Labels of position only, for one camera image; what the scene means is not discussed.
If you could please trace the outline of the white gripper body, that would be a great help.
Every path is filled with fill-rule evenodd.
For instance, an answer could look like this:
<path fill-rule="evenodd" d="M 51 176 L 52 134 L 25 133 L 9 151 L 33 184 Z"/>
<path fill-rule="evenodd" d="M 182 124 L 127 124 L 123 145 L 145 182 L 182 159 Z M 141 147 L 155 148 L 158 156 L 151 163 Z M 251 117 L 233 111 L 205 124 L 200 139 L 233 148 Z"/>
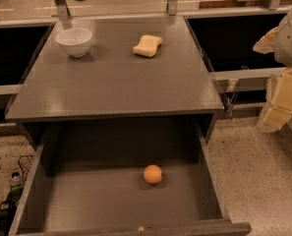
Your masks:
<path fill-rule="evenodd" d="M 278 25 L 274 58 L 277 62 L 292 67 L 292 8 Z"/>

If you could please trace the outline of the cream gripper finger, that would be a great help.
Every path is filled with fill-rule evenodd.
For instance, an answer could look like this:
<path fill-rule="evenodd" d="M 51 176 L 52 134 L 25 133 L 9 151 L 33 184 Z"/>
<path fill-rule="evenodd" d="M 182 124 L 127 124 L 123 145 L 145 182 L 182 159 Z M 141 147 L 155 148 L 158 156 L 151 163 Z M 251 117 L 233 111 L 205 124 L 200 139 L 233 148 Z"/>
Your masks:
<path fill-rule="evenodd" d="M 268 31 L 264 36 L 261 37 L 260 40 L 255 43 L 253 50 L 261 54 L 273 52 L 277 30 L 278 27 L 275 27 Z"/>
<path fill-rule="evenodd" d="M 292 68 L 269 77 L 265 98 L 258 128 L 264 133 L 273 133 L 292 118 Z"/>

